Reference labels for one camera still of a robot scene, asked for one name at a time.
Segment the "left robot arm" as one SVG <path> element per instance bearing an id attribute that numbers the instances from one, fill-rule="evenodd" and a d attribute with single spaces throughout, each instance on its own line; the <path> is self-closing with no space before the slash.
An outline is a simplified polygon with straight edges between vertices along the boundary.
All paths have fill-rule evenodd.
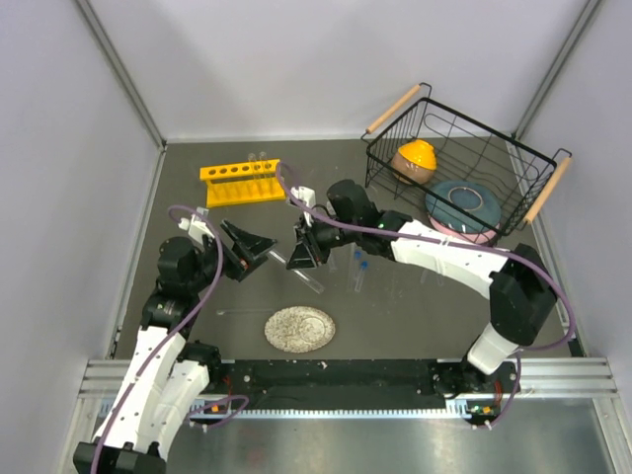
<path id="1" fill-rule="evenodd" d="M 189 339 L 196 317 L 221 277 L 245 279 L 277 243 L 222 221 L 232 241 L 226 246 L 198 212 L 179 226 L 183 235 L 160 246 L 158 277 L 115 402 L 92 440 L 75 448 L 80 473 L 165 472 L 194 400 L 223 382 L 218 348 Z"/>

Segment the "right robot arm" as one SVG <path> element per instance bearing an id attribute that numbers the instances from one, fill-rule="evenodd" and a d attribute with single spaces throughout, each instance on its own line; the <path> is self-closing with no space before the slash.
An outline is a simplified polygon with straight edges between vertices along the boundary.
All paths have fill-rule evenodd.
<path id="1" fill-rule="evenodd" d="M 319 267 L 333 249 L 355 245 L 368 255 L 432 271 L 476 291 L 490 303 L 490 321 L 460 367 L 463 383 L 475 391 L 496 380 L 506 358 L 533 345 L 558 301 L 533 248 L 519 245 L 508 251 L 452 238 L 405 213 L 377 209 L 352 180 L 332 185 L 327 198 L 332 215 L 318 211 L 312 189 L 289 189 L 289 201 L 302 211 L 289 269 Z"/>

